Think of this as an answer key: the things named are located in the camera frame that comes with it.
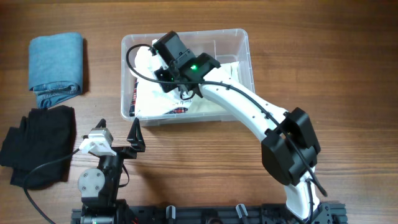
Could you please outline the white printed t-shirt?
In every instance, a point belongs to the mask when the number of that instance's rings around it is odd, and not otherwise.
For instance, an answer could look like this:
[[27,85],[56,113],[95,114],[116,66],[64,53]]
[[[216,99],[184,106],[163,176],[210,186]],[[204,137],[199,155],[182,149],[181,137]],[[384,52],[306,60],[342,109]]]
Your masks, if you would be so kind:
[[130,73],[136,78],[135,115],[144,118],[187,112],[192,104],[192,100],[188,99],[188,94],[184,93],[180,96],[177,89],[166,93],[160,84],[141,77],[155,79],[155,71],[165,67],[161,57],[153,56],[149,48],[145,46],[138,47],[133,52],[129,54],[129,59],[134,64]]

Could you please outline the cream cloth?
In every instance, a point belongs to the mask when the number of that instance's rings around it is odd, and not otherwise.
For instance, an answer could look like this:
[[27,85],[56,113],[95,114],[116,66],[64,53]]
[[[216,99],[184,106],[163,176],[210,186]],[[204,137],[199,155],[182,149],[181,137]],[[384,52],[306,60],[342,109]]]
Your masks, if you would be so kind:
[[[216,78],[224,77],[235,80],[238,82],[238,62],[223,63],[220,68],[215,68],[213,71],[205,75],[206,81],[215,81]],[[188,107],[186,114],[196,113],[221,113],[225,110],[214,102],[211,102],[205,98],[194,96],[191,105]]]

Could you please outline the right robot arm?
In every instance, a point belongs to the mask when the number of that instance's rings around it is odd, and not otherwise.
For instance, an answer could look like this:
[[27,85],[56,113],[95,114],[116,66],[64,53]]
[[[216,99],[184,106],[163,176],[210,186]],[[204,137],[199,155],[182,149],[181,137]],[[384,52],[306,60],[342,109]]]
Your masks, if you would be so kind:
[[231,113],[261,143],[262,165],[284,186],[288,210],[301,223],[311,223],[325,190],[315,176],[320,145],[304,110],[289,112],[235,81],[209,54],[195,55],[174,31],[154,42],[151,53],[165,63],[155,71],[164,91],[192,91]]

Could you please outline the plaid flannel shirt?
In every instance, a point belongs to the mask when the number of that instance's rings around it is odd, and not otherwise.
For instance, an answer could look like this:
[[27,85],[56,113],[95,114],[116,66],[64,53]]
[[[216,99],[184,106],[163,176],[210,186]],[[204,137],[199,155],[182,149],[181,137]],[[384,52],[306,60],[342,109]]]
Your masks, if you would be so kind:
[[191,100],[182,100],[174,90],[165,93],[158,84],[136,78],[129,115],[160,116],[185,113],[191,103]]

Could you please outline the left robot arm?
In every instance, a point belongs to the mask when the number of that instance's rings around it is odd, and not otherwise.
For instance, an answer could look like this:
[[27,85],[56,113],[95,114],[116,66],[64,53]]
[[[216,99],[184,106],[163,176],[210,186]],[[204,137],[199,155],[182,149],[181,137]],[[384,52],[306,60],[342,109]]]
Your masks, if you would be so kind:
[[107,209],[116,206],[121,174],[126,171],[124,161],[136,159],[144,152],[146,145],[141,133],[140,122],[135,118],[127,135],[128,146],[113,146],[113,136],[102,119],[89,134],[83,137],[79,150],[99,159],[96,168],[85,170],[78,179],[81,201],[90,209]]

